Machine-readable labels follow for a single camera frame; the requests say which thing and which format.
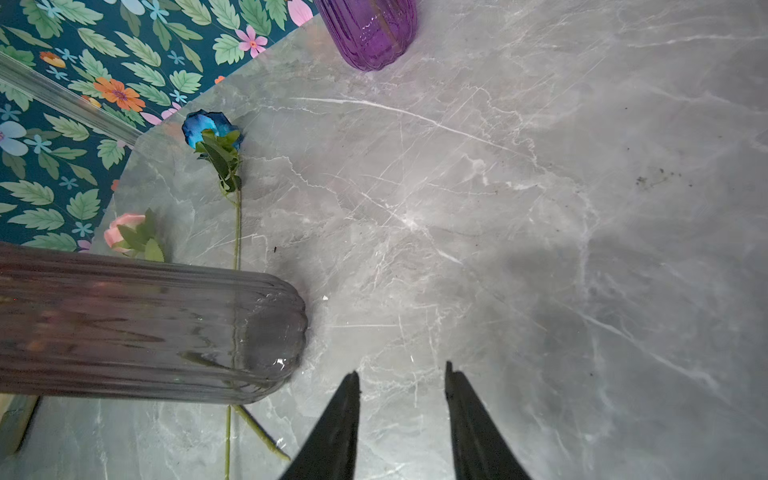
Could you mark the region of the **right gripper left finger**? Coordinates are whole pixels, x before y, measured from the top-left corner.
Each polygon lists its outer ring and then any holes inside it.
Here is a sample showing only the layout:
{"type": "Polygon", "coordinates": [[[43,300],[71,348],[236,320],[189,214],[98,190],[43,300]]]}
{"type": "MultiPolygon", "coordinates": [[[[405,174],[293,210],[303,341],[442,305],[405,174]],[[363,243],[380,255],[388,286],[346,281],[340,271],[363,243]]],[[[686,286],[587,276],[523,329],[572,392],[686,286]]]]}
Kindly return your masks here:
{"type": "Polygon", "coordinates": [[[335,391],[296,458],[280,477],[352,480],[360,420],[360,379],[353,371],[335,391]]]}

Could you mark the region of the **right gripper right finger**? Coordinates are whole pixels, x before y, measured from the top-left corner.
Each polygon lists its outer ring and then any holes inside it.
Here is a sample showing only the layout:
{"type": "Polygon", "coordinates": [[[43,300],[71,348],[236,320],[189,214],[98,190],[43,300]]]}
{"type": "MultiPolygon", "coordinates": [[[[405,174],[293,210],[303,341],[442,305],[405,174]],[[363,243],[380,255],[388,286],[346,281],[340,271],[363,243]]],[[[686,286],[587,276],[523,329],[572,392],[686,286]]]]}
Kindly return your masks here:
{"type": "Polygon", "coordinates": [[[446,362],[444,391],[455,478],[530,480],[468,378],[451,361],[446,362]]]}

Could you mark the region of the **dark maroon glass vase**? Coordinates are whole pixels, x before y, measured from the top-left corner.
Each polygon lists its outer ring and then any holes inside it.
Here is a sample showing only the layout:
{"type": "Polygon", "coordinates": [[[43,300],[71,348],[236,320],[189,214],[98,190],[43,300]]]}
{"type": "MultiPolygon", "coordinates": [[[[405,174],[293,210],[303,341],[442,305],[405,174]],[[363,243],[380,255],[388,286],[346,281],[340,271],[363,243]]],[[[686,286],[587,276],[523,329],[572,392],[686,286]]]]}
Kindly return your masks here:
{"type": "Polygon", "coordinates": [[[1,247],[1,389],[250,404],[300,364],[308,318],[269,274],[1,247]]]}

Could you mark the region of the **pink small rose stem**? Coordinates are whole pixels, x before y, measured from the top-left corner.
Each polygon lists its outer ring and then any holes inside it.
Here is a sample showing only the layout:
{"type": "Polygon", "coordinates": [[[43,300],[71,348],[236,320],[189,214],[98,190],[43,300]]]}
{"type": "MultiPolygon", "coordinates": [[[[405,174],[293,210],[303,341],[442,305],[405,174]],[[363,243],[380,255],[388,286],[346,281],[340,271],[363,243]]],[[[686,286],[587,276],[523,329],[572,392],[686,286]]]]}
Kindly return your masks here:
{"type": "MultiPolygon", "coordinates": [[[[126,213],[113,220],[104,232],[107,246],[124,256],[142,257],[146,261],[165,262],[166,258],[155,232],[155,217],[151,210],[144,214],[126,213]]],[[[225,438],[225,478],[228,479],[231,467],[233,416],[237,414],[262,440],[265,446],[281,460],[290,457],[283,452],[274,440],[270,440],[264,429],[253,419],[246,418],[246,410],[240,405],[229,405],[226,411],[225,438]]]]}

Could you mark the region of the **blue rose flower stem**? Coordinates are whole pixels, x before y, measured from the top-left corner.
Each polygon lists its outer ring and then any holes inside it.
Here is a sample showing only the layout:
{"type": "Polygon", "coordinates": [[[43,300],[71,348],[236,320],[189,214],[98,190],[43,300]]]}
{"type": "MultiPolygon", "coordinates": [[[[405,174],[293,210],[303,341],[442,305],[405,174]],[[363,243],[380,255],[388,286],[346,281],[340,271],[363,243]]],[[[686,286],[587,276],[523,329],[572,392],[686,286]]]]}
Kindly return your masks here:
{"type": "MultiPolygon", "coordinates": [[[[186,143],[191,148],[196,148],[199,142],[203,141],[203,132],[210,130],[213,135],[219,133],[219,127],[221,126],[221,120],[224,120],[223,125],[228,125],[228,120],[223,116],[221,112],[206,112],[204,110],[198,110],[188,114],[182,124],[182,133],[186,143]]],[[[227,407],[226,422],[225,422],[225,455],[224,455],[224,479],[230,479],[230,465],[231,465],[231,420],[232,420],[232,408],[227,407]]]]}

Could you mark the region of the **purple glass vase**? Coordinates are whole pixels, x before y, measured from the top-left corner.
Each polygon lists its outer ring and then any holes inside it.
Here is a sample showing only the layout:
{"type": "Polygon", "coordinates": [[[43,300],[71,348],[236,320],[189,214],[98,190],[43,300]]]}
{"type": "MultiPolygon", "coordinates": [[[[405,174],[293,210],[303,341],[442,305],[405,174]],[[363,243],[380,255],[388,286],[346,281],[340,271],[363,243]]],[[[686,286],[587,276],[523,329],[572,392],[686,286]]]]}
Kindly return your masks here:
{"type": "Polygon", "coordinates": [[[416,36],[413,0],[319,0],[316,5],[342,58],[360,71],[392,64],[416,36]]]}

